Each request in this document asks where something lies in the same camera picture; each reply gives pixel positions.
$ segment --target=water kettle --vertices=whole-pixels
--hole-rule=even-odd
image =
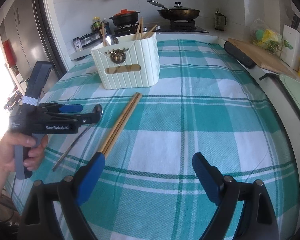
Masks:
[[[224,31],[225,25],[227,25],[227,18],[218,11],[214,15],[214,28],[218,31]]]

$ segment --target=tablecloth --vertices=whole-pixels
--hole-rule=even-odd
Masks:
[[[216,206],[192,169],[195,152],[237,181],[262,179],[281,239],[287,239],[298,218],[298,172],[284,127],[264,92],[218,44],[170,40],[158,42],[158,50],[160,79],[152,87],[105,90],[88,57],[44,96],[42,102],[82,104],[83,113],[99,103],[104,113],[55,172],[53,164],[77,135],[49,135],[40,168],[30,179],[16,181],[13,201],[19,212],[34,180],[60,181],[90,160],[138,91],[143,97],[81,207],[99,240],[199,239]],[[65,238],[71,239],[60,206],[55,207]],[[242,202],[228,239],[241,209]]]

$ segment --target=metal spoon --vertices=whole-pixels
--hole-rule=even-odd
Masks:
[[[154,6],[161,7],[161,8],[166,9],[167,11],[170,11],[167,7],[165,7],[163,4],[161,4],[159,2],[152,1],[152,0],[148,0],[147,2],[154,5]]]
[[[101,111],[102,116],[102,107],[100,104],[96,104],[95,107],[92,110],[92,113],[97,113]],[[60,159],[56,162],[56,164],[52,167],[52,171],[55,171],[56,168],[59,166],[59,164],[62,162],[62,160],[68,155],[68,153],[71,151],[71,149],[74,147],[74,145],[79,141],[79,139],[91,128],[95,125],[95,123],[89,124],[86,129],[83,130],[82,133],[79,134],[79,136],[73,141],[73,143],[70,145],[70,147],[65,151],[65,153],[60,157]]]
[[[106,37],[106,44],[107,44],[107,46],[111,46],[111,45],[118,44],[118,43],[119,43],[119,41],[118,41],[118,39],[115,36],[108,35]]]

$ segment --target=plastic bag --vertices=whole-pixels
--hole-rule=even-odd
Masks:
[[[264,21],[257,19],[250,27],[252,43],[272,53],[277,52],[277,45],[282,45],[282,36],[271,30]]]

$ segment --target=human hand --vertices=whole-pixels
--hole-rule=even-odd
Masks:
[[[45,135],[40,145],[29,151],[29,158],[23,161],[23,165],[28,167],[29,171],[38,169],[43,158],[44,148],[48,144],[48,136]],[[22,133],[6,132],[0,141],[0,167],[5,171],[15,171],[14,165],[14,145],[22,145],[24,147],[33,147],[35,139]]]

